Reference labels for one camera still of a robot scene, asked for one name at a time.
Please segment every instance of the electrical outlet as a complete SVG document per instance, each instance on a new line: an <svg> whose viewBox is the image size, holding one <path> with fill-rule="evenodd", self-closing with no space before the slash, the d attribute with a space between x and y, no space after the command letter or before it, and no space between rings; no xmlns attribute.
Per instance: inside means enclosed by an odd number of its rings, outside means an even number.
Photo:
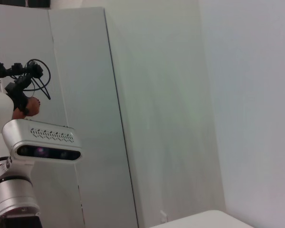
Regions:
<svg viewBox="0 0 285 228"><path fill-rule="evenodd" d="M168 215L161 210L161 224L168 222Z"/></svg>

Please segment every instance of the camera vent grille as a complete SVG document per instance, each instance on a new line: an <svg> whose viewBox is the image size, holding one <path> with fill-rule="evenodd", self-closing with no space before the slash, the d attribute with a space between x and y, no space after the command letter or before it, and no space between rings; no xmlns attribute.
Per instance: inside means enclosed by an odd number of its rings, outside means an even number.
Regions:
<svg viewBox="0 0 285 228"><path fill-rule="evenodd" d="M36 138L49 139L53 141L68 142L68 143L74 142L73 136L70 133L54 132L38 128L32 128L30 132Z"/></svg>

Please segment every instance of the hand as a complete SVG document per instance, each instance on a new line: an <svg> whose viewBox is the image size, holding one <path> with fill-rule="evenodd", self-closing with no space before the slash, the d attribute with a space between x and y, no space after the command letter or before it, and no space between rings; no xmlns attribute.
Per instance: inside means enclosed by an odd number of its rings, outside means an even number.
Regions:
<svg viewBox="0 0 285 228"><path fill-rule="evenodd" d="M39 113L40 101L35 97L30 97L26 108L28 109L28 116L35 116Z"/></svg>

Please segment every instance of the white table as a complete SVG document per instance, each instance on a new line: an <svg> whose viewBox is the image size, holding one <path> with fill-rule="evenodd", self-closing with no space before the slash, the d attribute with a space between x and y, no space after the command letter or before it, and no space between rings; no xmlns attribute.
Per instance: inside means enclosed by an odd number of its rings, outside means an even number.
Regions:
<svg viewBox="0 0 285 228"><path fill-rule="evenodd" d="M153 228L252 228L251 226L218 210L168 222Z"/></svg>

